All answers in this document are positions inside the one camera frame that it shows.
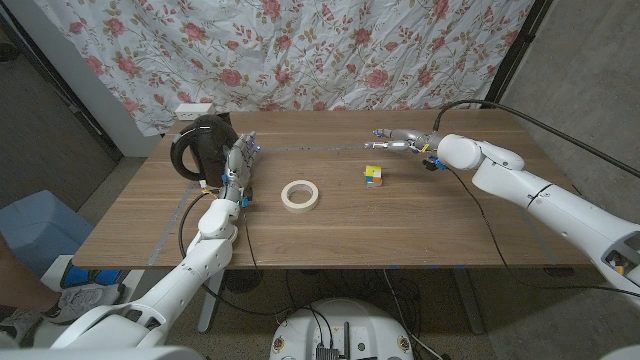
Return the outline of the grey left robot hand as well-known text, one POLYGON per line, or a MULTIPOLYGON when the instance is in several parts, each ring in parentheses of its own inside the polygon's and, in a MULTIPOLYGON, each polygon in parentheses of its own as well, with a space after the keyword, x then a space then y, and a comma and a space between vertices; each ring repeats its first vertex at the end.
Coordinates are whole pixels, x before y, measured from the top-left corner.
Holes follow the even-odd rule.
POLYGON ((250 186, 251 168, 260 147, 255 142, 256 132, 242 134, 226 155, 222 176, 223 186, 218 197, 246 207, 253 198, 250 186))

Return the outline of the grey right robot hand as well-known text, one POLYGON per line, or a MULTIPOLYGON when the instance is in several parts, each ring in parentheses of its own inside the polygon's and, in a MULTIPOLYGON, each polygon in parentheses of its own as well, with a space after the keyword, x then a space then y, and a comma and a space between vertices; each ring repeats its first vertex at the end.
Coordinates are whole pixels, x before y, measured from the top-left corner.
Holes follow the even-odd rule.
POLYGON ((376 129, 373 134, 379 141, 367 142, 364 149, 383 149, 389 151, 411 150, 413 153, 425 153, 438 148, 442 136, 437 132, 423 133, 412 129, 376 129))

